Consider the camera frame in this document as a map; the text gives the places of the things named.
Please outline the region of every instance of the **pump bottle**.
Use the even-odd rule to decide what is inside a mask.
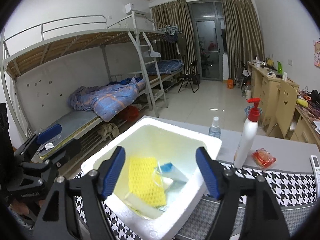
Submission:
[[[257,134],[258,120],[260,117],[258,109],[260,98],[251,98],[247,100],[247,102],[253,103],[254,106],[250,109],[249,116],[244,122],[240,142],[233,158],[233,164],[237,169],[242,167],[250,152],[254,137]]]

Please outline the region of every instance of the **white spray nozzle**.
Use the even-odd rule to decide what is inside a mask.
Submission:
[[[219,117],[215,116],[212,120],[212,127],[219,127]]]

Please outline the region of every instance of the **red pump head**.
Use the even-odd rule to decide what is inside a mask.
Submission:
[[[247,100],[247,102],[253,103],[253,108],[250,109],[248,119],[251,122],[257,122],[260,117],[260,113],[259,113],[259,109],[258,109],[260,98],[251,98],[251,99]]]

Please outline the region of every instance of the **air conditioner remote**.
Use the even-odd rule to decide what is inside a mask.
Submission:
[[[311,155],[310,161],[315,175],[317,198],[320,198],[320,166],[317,156]]]

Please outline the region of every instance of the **curtain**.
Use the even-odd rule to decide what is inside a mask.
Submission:
[[[153,21],[167,24],[178,25],[180,31],[186,36],[187,55],[183,57],[185,67],[195,60],[194,33],[191,17],[186,0],[178,0],[169,3],[160,4],[151,8]],[[161,53],[161,59],[177,59],[180,55],[177,53],[176,44],[161,40],[157,42],[157,48]]]
[[[262,34],[251,0],[221,0],[226,24],[229,78],[235,80],[236,68],[255,55],[264,59]]]

